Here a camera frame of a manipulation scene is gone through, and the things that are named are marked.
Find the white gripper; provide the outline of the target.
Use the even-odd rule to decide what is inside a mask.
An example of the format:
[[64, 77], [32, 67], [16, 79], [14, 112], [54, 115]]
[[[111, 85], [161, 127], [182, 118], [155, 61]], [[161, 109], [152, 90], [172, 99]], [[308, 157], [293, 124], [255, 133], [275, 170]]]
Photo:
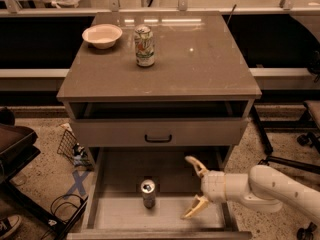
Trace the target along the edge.
[[211, 202], [242, 202], [250, 193], [247, 174], [232, 174], [222, 171], [209, 171], [206, 166], [193, 156], [186, 156], [201, 179], [201, 190], [204, 196], [196, 195], [191, 206], [181, 215], [182, 219], [191, 219], [206, 209]]

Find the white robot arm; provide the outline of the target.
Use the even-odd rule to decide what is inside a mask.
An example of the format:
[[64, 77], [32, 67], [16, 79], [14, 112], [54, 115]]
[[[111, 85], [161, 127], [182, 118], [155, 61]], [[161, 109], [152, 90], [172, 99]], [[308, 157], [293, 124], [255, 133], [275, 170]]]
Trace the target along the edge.
[[260, 212], [278, 212], [283, 204], [296, 208], [314, 224], [320, 224], [320, 192], [307, 187], [266, 165], [255, 165], [248, 173], [236, 174], [208, 170], [193, 156], [186, 156], [200, 178], [202, 195], [182, 215], [190, 219], [210, 203], [239, 203]]

